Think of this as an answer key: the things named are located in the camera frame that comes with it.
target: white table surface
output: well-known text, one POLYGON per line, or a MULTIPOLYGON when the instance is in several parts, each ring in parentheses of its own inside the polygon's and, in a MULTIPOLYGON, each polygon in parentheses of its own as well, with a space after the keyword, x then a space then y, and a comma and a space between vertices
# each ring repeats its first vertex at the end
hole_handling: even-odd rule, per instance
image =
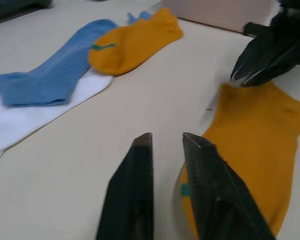
MULTIPOLYGON (((56 0, 0 24, 0 74, 30 71, 96 19, 119 25, 155 0, 56 0)), ((0 240, 93 240, 108 180, 134 138, 153 133, 156 240, 183 240, 172 194, 184 162, 182 133, 201 135, 205 109, 250 38, 184 20, 184 37, 6 151, 0 158, 0 240)), ((300 100, 300 67, 277 84, 300 100)), ((279 240, 300 239, 300 141, 279 240)))

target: white cloth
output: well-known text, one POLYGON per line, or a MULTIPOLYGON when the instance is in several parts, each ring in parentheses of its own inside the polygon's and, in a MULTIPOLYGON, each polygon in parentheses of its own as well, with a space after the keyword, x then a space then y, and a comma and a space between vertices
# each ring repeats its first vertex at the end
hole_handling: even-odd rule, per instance
POLYGON ((101 75, 90 68, 79 79, 70 103, 66 105, 6 107, 0 99, 0 156, 9 146, 104 90, 112 79, 113 76, 101 75))

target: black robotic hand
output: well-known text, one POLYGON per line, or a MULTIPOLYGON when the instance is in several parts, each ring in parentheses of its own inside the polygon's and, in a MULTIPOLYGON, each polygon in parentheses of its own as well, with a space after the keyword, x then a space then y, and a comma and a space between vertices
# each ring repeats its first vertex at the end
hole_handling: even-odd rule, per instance
POLYGON ((300 65, 300 0, 281 0, 280 6, 270 26, 249 22, 244 27, 255 38, 238 58, 231 81, 259 86, 300 65))

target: ribbed sock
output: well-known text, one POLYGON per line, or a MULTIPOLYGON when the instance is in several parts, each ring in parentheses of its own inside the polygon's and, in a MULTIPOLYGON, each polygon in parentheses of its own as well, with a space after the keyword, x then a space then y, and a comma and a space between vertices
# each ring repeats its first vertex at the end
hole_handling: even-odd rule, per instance
MULTIPOLYGON (((300 135, 300 102, 273 83, 254 88, 223 85, 214 120, 202 135, 241 177, 277 235, 288 210, 300 135)), ((187 170, 181 181, 187 187, 187 170)), ((190 198, 182 208, 197 236, 190 198)))
POLYGON ((136 68, 182 35, 177 18, 168 8, 163 8, 149 20, 140 19, 100 37, 89 51, 89 63, 101 73, 120 75, 136 68))
POLYGON ((113 77, 90 68, 79 80, 69 104, 43 107, 6 107, 0 99, 0 156, 2 151, 103 91, 113 77))
POLYGON ((116 27, 107 19, 90 22, 34 70, 0 75, 3 104, 11 107, 67 104, 78 80, 90 67, 87 55, 91 45, 116 27))

